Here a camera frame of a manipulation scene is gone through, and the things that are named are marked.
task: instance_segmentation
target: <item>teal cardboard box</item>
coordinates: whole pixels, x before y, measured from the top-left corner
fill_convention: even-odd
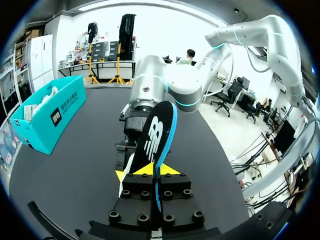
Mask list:
[[[41,106],[31,121],[24,120],[24,106],[40,104],[45,95],[51,94],[53,87],[57,87],[58,92]],[[23,144],[49,155],[85,101],[86,91],[82,75],[52,80],[14,112],[11,123]]]

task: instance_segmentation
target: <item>white refrigerator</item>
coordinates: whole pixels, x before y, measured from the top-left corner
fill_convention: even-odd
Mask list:
[[[28,66],[33,92],[54,80],[52,62],[53,35],[31,39],[28,45]]]

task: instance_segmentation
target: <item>ceiling light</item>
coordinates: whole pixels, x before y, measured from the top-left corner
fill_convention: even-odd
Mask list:
[[[199,18],[202,19],[206,19],[207,21],[217,25],[218,27],[225,27],[227,26],[226,23],[224,23],[223,21],[219,20],[216,17],[210,16],[209,14],[197,10],[193,7],[184,5],[184,4],[180,4],[180,3],[175,3],[175,2],[170,2],[170,1],[166,1],[166,0],[106,0],[106,1],[99,1],[96,3],[92,3],[86,6],[82,6],[79,7],[80,11],[88,11],[91,9],[96,9],[96,8],[100,8],[100,7],[106,7],[106,6],[111,6],[111,5],[117,5],[117,4],[154,4],[154,5],[159,5],[161,6],[167,6],[167,7],[171,7],[180,11],[184,11],[186,13],[195,15]]]

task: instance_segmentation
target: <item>robotic arm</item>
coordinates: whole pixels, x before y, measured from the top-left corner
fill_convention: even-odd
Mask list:
[[[317,117],[317,110],[305,96],[299,46],[281,17],[269,15],[260,20],[220,27],[205,38],[213,49],[195,67],[165,64],[161,57],[155,55],[141,59],[131,89],[130,110],[150,111],[163,101],[165,92],[168,92],[180,110],[195,112],[222,62],[232,54],[228,44],[234,44],[267,47],[267,64],[283,79],[290,104],[299,108],[308,120]],[[310,146],[313,133],[318,128],[316,122],[307,125],[303,135],[295,140],[277,167],[244,189],[244,198],[257,194],[288,171]]]

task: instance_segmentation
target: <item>new balance logo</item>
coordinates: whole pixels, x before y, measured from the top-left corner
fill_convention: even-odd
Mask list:
[[[144,150],[145,154],[149,155],[148,159],[151,163],[155,162],[154,154],[157,153],[158,146],[161,140],[164,125],[158,120],[157,116],[154,116],[149,129],[150,141],[145,141]]]

